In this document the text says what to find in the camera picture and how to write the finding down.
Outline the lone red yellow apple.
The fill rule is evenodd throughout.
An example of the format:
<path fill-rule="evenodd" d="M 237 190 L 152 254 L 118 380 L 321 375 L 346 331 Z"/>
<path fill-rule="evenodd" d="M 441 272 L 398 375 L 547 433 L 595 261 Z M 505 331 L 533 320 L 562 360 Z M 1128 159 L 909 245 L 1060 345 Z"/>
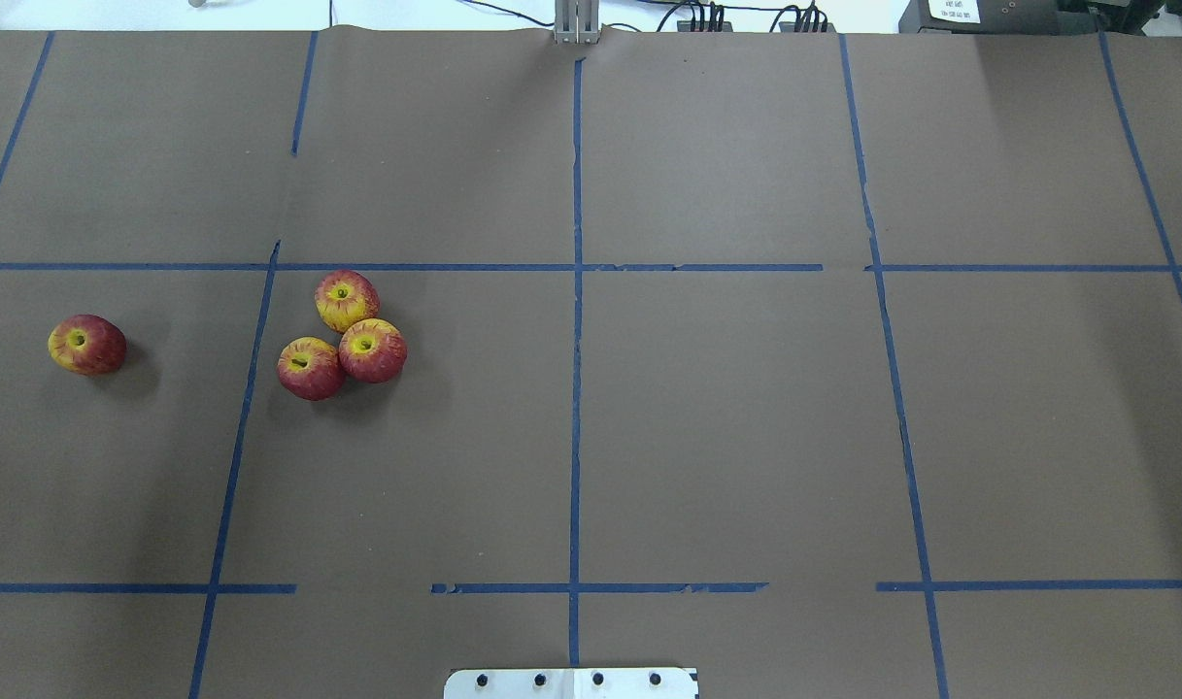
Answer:
<path fill-rule="evenodd" d="M 128 341 L 110 321 L 90 313 L 69 316 L 48 334 L 50 358 L 63 370 L 82 376 L 100 376 L 123 365 Z"/>

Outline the right red yellow apple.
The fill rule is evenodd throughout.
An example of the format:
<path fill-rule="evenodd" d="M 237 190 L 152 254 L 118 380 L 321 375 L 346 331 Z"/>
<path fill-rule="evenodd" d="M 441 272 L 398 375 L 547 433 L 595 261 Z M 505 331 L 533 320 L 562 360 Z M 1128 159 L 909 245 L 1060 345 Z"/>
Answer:
<path fill-rule="evenodd" d="M 348 376 L 379 384 L 400 376 L 407 363 L 408 347 L 400 328 L 384 319 L 366 318 L 348 326 L 337 352 Z"/>

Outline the top red yellow apple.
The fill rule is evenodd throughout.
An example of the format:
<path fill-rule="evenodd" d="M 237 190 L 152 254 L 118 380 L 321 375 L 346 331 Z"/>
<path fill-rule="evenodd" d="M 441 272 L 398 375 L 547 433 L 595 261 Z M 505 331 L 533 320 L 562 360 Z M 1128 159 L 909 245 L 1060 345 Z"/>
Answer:
<path fill-rule="evenodd" d="M 325 326 L 336 334 L 379 313 L 379 295 L 374 284 L 356 273 L 340 268 L 324 276 L 314 290 L 314 306 Z"/>

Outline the brown paper table cover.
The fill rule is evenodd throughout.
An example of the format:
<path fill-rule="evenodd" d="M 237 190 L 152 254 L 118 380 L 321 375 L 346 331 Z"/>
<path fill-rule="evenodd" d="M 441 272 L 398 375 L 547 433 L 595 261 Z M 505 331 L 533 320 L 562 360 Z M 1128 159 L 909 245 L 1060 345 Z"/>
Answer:
<path fill-rule="evenodd" d="M 0 698 L 563 665 L 1182 698 L 1182 37 L 0 31 Z"/>

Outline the left red yellow apple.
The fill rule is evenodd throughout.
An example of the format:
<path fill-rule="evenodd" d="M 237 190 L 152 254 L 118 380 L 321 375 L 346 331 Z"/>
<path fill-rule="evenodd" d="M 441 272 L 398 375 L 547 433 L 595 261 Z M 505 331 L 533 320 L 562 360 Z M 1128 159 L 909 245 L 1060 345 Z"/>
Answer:
<path fill-rule="evenodd" d="M 301 337 L 281 349 L 277 380 L 298 399 L 317 402 L 332 399 L 346 383 L 348 373 L 336 347 L 322 338 Z"/>

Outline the grey device box with label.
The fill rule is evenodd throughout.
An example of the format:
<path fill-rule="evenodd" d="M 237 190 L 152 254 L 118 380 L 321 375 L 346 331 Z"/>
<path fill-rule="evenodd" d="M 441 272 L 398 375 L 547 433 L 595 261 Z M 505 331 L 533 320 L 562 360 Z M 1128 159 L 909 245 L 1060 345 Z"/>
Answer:
<path fill-rule="evenodd" d="M 1070 1 L 910 1 L 898 34 L 1083 35 L 1096 34 L 1087 9 Z"/>

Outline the grey aluminium post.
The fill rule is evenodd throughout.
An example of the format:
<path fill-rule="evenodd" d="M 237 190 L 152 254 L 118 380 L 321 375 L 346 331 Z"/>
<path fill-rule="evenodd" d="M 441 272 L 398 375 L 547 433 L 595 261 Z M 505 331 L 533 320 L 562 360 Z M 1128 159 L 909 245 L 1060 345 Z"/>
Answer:
<path fill-rule="evenodd" d="M 602 35 L 599 0 L 556 0 L 554 40 L 557 45 L 593 45 Z"/>

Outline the white metal base plate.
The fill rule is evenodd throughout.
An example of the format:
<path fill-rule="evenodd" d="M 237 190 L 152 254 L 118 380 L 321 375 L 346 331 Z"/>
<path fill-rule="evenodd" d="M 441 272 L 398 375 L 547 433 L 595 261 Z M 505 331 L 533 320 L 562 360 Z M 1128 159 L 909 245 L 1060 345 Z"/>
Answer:
<path fill-rule="evenodd" d="M 680 667 L 454 671 L 444 698 L 699 698 L 697 672 Z"/>

